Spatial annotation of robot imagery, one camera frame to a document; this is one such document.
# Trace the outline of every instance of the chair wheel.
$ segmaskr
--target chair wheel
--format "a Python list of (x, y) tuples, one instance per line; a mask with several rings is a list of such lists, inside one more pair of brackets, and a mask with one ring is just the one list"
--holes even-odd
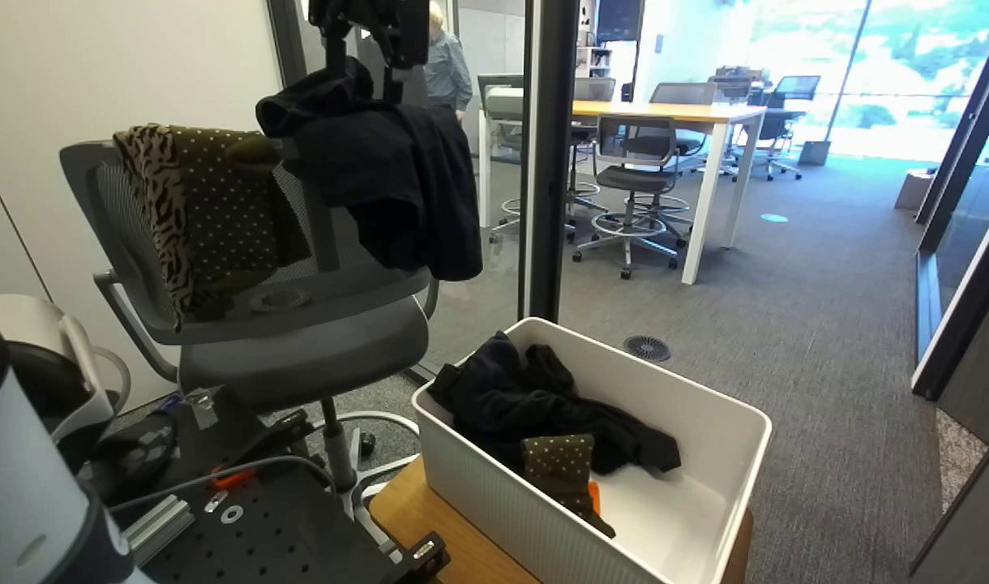
[(374, 431), (360, 431), (360, 456), (374, 456), (374, 446), (375, 446), (375, 433)]

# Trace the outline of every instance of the metal pole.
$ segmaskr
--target metal pole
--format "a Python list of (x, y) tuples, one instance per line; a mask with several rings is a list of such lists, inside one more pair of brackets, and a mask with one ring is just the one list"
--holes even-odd
[(526, 13), (518, 313), (558, 320), (581, 0), (528, 0)]
[(848, 58), (847, 58), (847, 71), (844, 71), (844, 81), (839, 81), (839, 93), (837, 93), (837, 104), (831, 106), (831, 116), (828, 116), (822, 141), (831, 139), (831, 131), (837, 125), (844, 93), (847, 93), (847, 84), (848, 84), (848, 71), (854, 71), (854, 60), (857, 60), (857, 52), (860, 52), (860, 40), (861, 40), (861, 28), (868, 26), (868, 13), (872, 13), (872, 0), (861, 2), (860, 26), (857, 26), (857, 36), (854, 36), (854, 47), (848, 47)]

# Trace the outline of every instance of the wooden surface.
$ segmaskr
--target wooden surface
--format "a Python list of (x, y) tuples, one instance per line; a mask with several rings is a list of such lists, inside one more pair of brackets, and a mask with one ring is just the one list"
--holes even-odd
[(573, 101), (573, 116), (626, 116), (626, 120), (654, 120), (672, 116), (673, 124), (738, 124), (755, 120), (764, 106), (729, 106), (729, 104), (608, 104), (608, 101)]
[[(449, 550), (449, 564), (438, 575), (441, 584), (523, 584), (535, 579), (501, 547), (496, 547), (478, 525), (471, 525), (455, 506), (429, 490), (425, 465), (408, 465), (379, 496), (368, 501), (374, 521), (381, 525), (401, 547), (438, 532)], [(723, 584), (745, 579), (745, 562), (752, 546), (752, 516), (733, 540)]]

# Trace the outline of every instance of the white storage bin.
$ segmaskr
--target white storage bin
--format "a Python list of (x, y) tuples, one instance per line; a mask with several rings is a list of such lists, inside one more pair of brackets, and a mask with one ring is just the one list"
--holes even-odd
[(681, 467), (650, 478), (628, 465), (596, 478), (601, 513), (617, 527), (617, 539), (606, 539), (459, 438), (420, 386), (412, 401), (431, 490), (551, 584), (720, 579), (773, 433), (768, 414), (540, 319), (507, 333), (518, 350), (554, 348), (583, 400), (673, 433)]

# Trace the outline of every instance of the desk leg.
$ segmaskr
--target desk leg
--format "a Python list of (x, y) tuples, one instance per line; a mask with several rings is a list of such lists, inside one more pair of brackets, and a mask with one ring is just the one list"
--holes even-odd
[(738, 213), (743, 213), (743, 200), (745, 200), (745, 188), (748, 188), (748, 175), (752, 175), (752, 157), (755, 157), (755, 139), (761, 131), (761, 116), (748, 120), (748, 132), (745, 132), (745, 147), (743, 147), (743, 162), (738, 162), (738, 185), (733, 192), (733, 200), (729, 200), (729, 213), (725, 213), (725, 245), (733, 245), (733, 232), (736, 232), (736, 222), (738, 222)]
[(479, 110), (479, 227), (493, 222), (493, 120)]
[(725, 131), (729, 131), (729, 124), (713, 124), (709, 158), (706, 158), (706, 171), (699, 175), (699, 188), (696, 188), (696, 200), (693, 200), (693, 218), (690, 218), (690, 240), (686, 240), (686, 257), (685, 257), (685, 272), (681, 272), (685, 285), (693, 285), (696, 267), (699, 267), (699, 253), (703, 253), (703, 244), (706, 244), (713, 194), (717, 194), (717, 181), (720, 181), (720, 169), (723, 169), (723, 151), (725, 151)]

